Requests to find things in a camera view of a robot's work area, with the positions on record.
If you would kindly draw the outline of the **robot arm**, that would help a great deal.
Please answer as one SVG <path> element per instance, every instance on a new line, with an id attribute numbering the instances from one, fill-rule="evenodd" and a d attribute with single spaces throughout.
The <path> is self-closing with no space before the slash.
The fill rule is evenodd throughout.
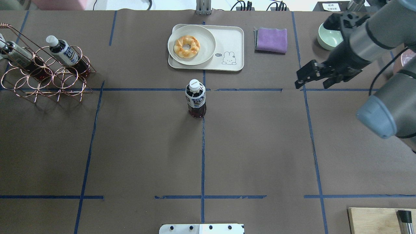
<path id="1" fill-rule="evenodd" d="M 330 52 L 326 61 L 311 60 L 301 67 L 296 72 L 295 87 L 299 89 L 321 79 L 324 79 L 325 89 L 348 82 L 385 53 L 404 45 L 400 54 L 377 73 L 369 88 L 369 98 L 356 116 L 380 138 L 395 136 L 415 152 L 415 57 L 373 93 L 381 73 L 408 49 L 415 51 L 415 19 L 414 0 L 392 0 L 371 16 L 359 17 L 350 11 L 331 14 L 322 25 L 325 29 L 340 31 L 343 41 Z"/>

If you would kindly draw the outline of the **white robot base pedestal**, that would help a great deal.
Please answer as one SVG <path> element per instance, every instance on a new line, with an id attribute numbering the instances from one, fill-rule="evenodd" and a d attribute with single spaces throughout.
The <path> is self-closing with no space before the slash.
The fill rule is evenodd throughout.
<path id="1" fill-rule="evenodd" d="M 162 225 L 159 234 L 244 234 L 243 224 L 168 224 Z"/>

